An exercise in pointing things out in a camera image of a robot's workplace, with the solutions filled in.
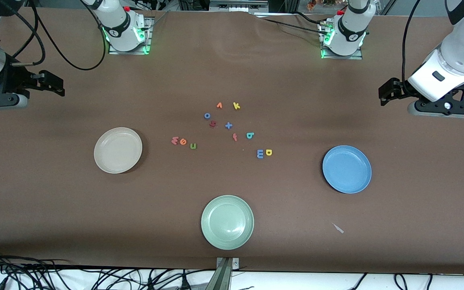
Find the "white floor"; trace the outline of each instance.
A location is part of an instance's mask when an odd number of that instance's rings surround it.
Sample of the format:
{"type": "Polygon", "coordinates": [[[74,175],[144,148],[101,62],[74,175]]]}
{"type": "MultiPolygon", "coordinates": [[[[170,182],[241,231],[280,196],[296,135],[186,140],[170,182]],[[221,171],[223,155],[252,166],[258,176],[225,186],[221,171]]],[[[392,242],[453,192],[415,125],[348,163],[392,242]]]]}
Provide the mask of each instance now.
{"type": "MultiPolygon", "coordinates": [[[[123,270],[116,275],[123,275],[129,270],[123,270]]],[[[155,270],[153,276],[162,270],[155,270]]],[[[165,274],[162,278],[167,278],[181,270],[173,270],[165,274]]],[[[90,290],[98,279],[98,273],[87,273],[80,270],[62,270],[60,272],[66,284],[71,290],[90,290]]],[[[133,273],[131,277],[139,281],[147,281],[149,270],[140,270],[140,274],[133,273]]],[[[191,285],[208,283],[212,277],[212,271],[204,271],[188,275],[188,282],[191,285]]],[[[0,273],[0,282],[6,275],[0,273]]],[[[349,273],[294,273],[294,272],[234,272],[232,275],[232,285],[230,290],[350,290],[355,286],[362,274],[349,273]]],[[[429,276],[427,275],[404,275],[409,290],[425,290],[429,276]]],[[[53,275],[53,282],[57,290],[66,290],[56,275],[53,275]]],[[[106,289],[108,285],[116,279],[107,279],[98,286],[98,289],[106,289]]],[[[26,285],[30,285],[29,280],[23,278],[26,285]]],[[[181,279],[166,285],[162,290],[173,290],[175,286],[181,285],[181,279]]],[[[120,283],[112,286],[111,290],[137,290],[138,284],[120,283]]],[[[5,290],[19,290],[16,282],[9,280],[5,290]]],[[[368,274],[358,290],[399,290],[393,279],[392,274],[368,274]]],[[[462,275],[435,275],[431,283],[430,290],[464,290],[464,276],[462,275]]]]}

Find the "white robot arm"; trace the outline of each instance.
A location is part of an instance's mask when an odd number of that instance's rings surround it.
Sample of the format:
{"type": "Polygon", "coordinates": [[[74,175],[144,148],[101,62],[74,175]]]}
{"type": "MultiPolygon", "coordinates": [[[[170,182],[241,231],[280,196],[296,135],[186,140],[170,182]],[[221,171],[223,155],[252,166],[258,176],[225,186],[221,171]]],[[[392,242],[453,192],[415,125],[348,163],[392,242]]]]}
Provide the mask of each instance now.
{"type": "Polygon", "coordinates": [[[96,13],[110,44],[118,51],[127,52],[144,42],[144,15],[128,9],[119,0],[83,0],[96,13]]]}
{"type": "Polygon", "coordinates": [[[337,55],[347,56],[355,53],[363,42],[366,28],[375,15],[373,0],[350,0],[343,15],[331,20],[333,30],[324,45],[337,55]]]}
{"type": "Polygon", "coordinates": [[[445,7],[453,31],[408,81],[391,78],[379,88],[381,106],[393,99],[418,97],[408,107],[411,114],[464,118],[464,0],[445,0],[445,7]],[[458,101],[453,96],[459,92],[458,101]]]}

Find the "table surface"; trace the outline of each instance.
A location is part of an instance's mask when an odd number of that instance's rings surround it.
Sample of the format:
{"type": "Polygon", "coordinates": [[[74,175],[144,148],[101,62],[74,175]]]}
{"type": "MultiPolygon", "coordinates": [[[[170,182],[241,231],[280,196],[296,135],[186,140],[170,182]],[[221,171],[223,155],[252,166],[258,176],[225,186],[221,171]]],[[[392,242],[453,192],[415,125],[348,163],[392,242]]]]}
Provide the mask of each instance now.
{"type": "MultiPolygon", "coordinates": [[[[39,13],[72,62],[98,61],[87,11],[39,13]]],[[[406,19],[375,17],[364,59],[345,61],[321,59],[314,33],[247,13],[170,12],[149,55],[107,56],[89,72],[68,66],[41,31],[46,61],[30,70],[62,77],[66,97],[32,91],[26,109],[0,111],[0,252],[112,266],[212,268],[228,256],[259,270],[464,272],[464,120],[411,116],[410,99],[381,107],[377,98],[400,75],[406,19]],[[104,173],[94,145],[120,126],[140,134],[142,158],[128,173],[104,173]],[[361,193],[324,180],[322,159],[337,145],[368,156],[361,193]],[[257,149],[273,155],[257,159],[257,149]],[[220,195],[254,212],[237,250],[201,233],[201,213],[220,195]]],[[[446,18],[413,19],[408,74],[450,30],[446,18]]],[[[2,19],[6,51],[28,35],[17,17],[2,19]]],[[[33,41],[19,59],[39,57],[33,41]]]]}

